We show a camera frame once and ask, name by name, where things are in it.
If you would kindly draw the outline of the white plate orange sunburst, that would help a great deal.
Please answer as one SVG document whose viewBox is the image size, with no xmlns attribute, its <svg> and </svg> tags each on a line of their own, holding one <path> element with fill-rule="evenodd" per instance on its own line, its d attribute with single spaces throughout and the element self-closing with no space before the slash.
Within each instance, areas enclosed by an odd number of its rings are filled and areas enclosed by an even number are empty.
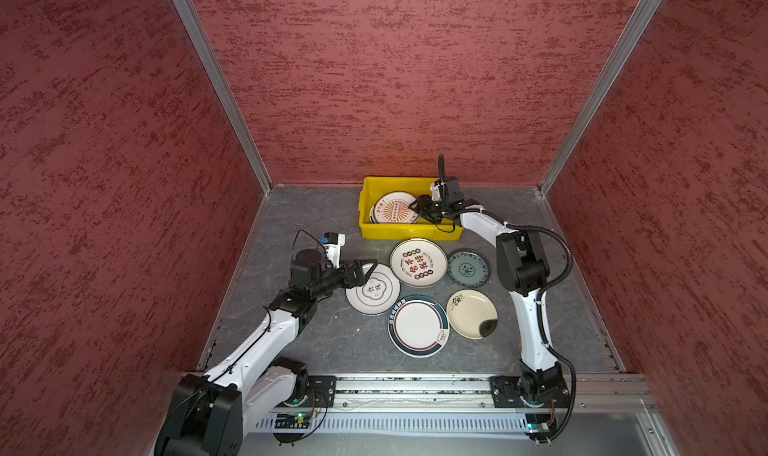
<svg viewBox="0 0 768 456">
<path fill-rule="evenodd" d="M 415 224 L 418 214 L 410 208 L 416 198 L 407 192 L 392 192 L 382 196 L 370 211 L 373 224 Z"/>
</svg>

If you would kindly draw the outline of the white plate quatrefoil outline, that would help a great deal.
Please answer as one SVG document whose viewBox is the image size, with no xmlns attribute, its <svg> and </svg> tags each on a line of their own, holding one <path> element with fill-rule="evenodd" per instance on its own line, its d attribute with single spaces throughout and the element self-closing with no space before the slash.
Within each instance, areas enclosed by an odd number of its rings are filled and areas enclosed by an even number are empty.
<svg viewBox="0 0 768 456">
<path fill-rule="evenodd" d="M 392 270 L 377 264 L 368 281 L 359 287 L 345 291 L 350 306 L 364 315 L 386 313 L 400 299 L 401 282 Z"/>
</svg>

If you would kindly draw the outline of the white plate red characters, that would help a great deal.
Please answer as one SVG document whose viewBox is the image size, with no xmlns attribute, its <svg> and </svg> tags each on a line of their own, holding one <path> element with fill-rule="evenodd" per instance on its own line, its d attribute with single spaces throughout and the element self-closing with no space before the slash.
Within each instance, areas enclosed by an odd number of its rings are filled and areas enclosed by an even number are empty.
<svg viewBox="0 0 768 456">
<path fill-rule="evenodd" d="M 413 238 L 402 241 L 392 250 L 389 267 L 401 283 L 426 288 L 447 275 L 448 258 L 436 243 Z"/>
</svg>

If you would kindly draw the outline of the small teal patterned plate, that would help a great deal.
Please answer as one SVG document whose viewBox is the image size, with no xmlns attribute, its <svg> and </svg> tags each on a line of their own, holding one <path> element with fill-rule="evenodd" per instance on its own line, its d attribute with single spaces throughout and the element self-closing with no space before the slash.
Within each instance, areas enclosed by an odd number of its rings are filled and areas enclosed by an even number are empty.
<svg viewBox="0 0 768 456">
<path fill-rule="evenodd" d="M 488 282 L 490 265 L 486 258 L 476 251 L 457 250 L 448 257 L 447 275 L 455 284 L 475 289 Z"/>
</svg>

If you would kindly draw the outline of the large white plate green rim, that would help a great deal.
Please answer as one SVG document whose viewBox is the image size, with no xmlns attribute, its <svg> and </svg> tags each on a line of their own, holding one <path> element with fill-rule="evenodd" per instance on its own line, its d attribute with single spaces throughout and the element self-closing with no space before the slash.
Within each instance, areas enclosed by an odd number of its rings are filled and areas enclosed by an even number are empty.
<svg viewBox="0 0 768 456">
<path fill-rule="evenodd" d="M 392 307 L 387 331 L 399 351 L 423 359 L 438 354 L 447 345 L 450 324 L 445 309 L 434 298 L 410 295 Z"/>
</svg>

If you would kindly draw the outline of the cream plate dark brush mark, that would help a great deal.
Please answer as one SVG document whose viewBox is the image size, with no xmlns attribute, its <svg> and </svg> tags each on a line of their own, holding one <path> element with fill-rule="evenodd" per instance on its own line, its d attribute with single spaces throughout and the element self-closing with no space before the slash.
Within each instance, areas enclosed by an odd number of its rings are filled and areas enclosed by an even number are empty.
<svg viewBox="0 0 768 456">
<path fill-rule="evenodd" d="M 454 293 L 447 302 L 446 314 L 452 329 L 471 340 L 487 338 L 498 325 L 494 303 L 476 290 L 464 289 Z"/>
</svg>

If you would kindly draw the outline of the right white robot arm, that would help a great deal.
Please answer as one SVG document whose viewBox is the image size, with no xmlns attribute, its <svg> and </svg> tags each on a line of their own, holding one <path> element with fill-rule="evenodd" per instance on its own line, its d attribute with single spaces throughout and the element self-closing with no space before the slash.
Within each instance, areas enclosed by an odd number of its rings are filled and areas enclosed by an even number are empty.
<svg viewBox="0 0 768 456">
<path fill-rule="evenodd" d="M 512 224 L 466 199 L 453 177 L 435 181 L 430 193 L 417 197 L 409 209 L 432 224 L 447 220 L 493 245 L 497 277 L 512 297 L 520 332 L 518 391 L 525 404 L 533 407 L 556 398 L 567 388 L 562 370 L 566 362 L 551 341 L 546 293 L 573 269 L 573 257 L 564 240 L 540 226 Z M 565 268 L 554 278 L 550 276 L 543 235 L 560 244 L 565 253 Z"/>
</svg>

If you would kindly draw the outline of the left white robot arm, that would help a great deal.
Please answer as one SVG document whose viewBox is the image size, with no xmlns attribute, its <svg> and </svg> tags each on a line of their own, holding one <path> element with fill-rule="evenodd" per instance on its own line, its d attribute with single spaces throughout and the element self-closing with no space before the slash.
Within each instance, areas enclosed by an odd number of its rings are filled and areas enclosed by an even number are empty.
<svg viewBox="0 0 768 456">
<path fill-rule="evenodd" d="M 282 403 L 302 402 L 309 391 L 306 366 L 281 351 L 306 328 L 322 298 L 364 286 L 377 265 L 343 261 L 337 245 L 295 255 L 288 286 L 257 329 L 217 366 L 189 373 L 176 386 L 155 454 L 236 455 L 251 424 Z"/>
</svg>

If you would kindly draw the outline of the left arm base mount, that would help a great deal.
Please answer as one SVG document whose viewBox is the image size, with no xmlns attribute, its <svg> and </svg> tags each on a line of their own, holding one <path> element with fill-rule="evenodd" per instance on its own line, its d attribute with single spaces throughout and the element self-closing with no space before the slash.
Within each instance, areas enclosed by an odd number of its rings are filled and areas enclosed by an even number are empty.
<svg viewBox="0 0 768 456">
<path fill-rule="evenodd" d="M 300 408 L 331 408 L 334 405 L 338 378 L 330 375 L 300 376 L 296 381 Z"/>
</svg>

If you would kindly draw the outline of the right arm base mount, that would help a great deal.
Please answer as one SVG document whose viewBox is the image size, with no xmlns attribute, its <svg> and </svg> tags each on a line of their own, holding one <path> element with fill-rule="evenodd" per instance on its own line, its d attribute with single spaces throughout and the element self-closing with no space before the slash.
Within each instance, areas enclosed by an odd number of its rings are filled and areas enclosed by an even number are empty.
<svg viewBox="0 0 768 456">
<path fill-rule="evenodd" d="M 571 401 L 570 391 L 562 377 L 543 378 L 532 374 L 493 376 L 489 378 L 494 407 L 565 409 Z"/>
</svg>

